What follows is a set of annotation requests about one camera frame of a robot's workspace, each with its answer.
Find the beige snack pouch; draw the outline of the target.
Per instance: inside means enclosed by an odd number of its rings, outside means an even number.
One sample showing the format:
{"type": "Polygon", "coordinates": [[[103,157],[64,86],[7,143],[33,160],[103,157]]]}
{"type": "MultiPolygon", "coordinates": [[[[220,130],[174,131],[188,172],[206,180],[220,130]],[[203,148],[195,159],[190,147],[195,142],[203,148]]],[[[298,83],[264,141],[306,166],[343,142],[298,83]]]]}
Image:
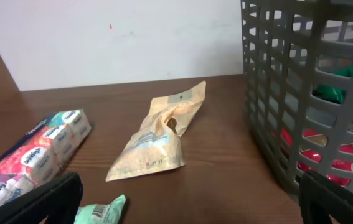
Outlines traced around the beige snack pouch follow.
{"type": "Polygon", "coordinates": [[[128,179],[185,165],[181,136],[205,100],[206,82],[151,100],[139,130],[111,165],[106,181],[128,179]]]}

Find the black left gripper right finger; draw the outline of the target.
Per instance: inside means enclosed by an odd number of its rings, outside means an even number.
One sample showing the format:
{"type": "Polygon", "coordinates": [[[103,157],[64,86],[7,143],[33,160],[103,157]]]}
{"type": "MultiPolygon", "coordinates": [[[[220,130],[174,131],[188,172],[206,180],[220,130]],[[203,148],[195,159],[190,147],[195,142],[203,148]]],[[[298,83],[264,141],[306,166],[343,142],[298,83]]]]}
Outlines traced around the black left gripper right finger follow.
{"type": "Polygon", "coordinates": [[[304,224],[353,223],[353,193],[313,170],[300,180],[299,206],[304,224]]]}

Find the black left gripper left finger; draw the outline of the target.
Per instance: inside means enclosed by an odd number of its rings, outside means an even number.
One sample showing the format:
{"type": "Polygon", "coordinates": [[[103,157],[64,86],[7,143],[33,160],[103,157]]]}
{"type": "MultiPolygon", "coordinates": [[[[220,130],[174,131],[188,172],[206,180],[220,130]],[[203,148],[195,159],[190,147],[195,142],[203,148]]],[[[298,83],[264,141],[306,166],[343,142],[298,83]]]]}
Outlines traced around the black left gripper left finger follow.
{"type": "Polygon", "coordinates": [[[76,172],[69,172],[0,206],[0,224],[73,224],[83,196],[76,172]]]}

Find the colourful tissue multipack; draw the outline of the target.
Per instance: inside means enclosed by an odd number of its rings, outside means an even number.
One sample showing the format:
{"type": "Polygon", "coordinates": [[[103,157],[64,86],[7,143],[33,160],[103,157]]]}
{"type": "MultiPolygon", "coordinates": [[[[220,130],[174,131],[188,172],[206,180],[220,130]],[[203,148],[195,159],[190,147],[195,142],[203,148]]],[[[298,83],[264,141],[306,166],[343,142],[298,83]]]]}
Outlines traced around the colourful tissue multipack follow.
{"type": "Polygon", "coordinates": [[[0,156],[0,206],[52,180],[91,131],[83,109],[50,114],[0,156]]]}

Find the mint green small packet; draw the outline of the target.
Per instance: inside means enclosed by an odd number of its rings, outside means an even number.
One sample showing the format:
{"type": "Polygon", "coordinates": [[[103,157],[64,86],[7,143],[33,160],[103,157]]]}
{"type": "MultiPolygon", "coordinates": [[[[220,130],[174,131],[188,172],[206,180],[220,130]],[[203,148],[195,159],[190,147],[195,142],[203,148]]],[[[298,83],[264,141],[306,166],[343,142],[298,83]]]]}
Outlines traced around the mint green small packet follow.
{"type": "Polygon", "coordinates": [[[93,204],[79,207],[74,224],[118,224],[126,203],[126,197],[120,195],[110,204],[93,204]]]}

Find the red spaghetti packet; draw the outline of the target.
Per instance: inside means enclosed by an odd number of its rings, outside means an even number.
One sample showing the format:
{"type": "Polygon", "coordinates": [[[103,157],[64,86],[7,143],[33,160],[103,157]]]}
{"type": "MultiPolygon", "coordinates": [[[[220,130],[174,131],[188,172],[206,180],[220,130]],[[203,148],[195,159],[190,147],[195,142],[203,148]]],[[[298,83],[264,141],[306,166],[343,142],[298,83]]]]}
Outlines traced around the red spaghetti packet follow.
{"type": "MultiPolygon", "coordinates": [[[[353,125],[350,126],[349,131],[353,132],[353,125]]],[[[321,146],[325,146],[327,144],[327,137],[325,135],[314,131],[312,129],[305,129],[303,133],[303,137],[311,141],[313,144],[319,144],[321,146]]],[[[273,147],[272,142],[279,144],[278,151],[281,153],[278,158],[278,170],[280,171],[280,177],[278,177],[283,185],[290,191],[296,192],[298,191],[299,183],[301,180],[301,175],[303,172],[307,170],[315,170],[313,166],[310,166],[311,163],[319,164],[322,161],[322,154],[317,150],[310,149],[306,146],[301,146],[299,149],[299,155],[304,157],[304,160],[301,161],[299,158],[296,162],[294,162],[293,170],[295,171],[294,176],[292,179],[287,178],[287,171],[288,171],[288,161],[289,161],[289,147],[293,144],[293,139],[289,132],[285,129],[281,130],[281,139],[282,141],[277,141],[276,134],[273,131],[270,131],[270,136],[268,136],[267,144],[274,155],[276,148],[273,147]]],[[[345,153],[347,155],[353,156],[353,142],[341,144],[339,146],[338,152],[345,153]]],[[[333,159],[331,163],[331,168],[337,171],[346,171],[348,173],[353,173],[353,160],[347,159],[333,159]]],[[[343,177],[342,174],[326,174],[326,178],[330,181],[334,182],[341,187],[347,187],[348,185],[353,183],[352,178],[343,177]]]]}

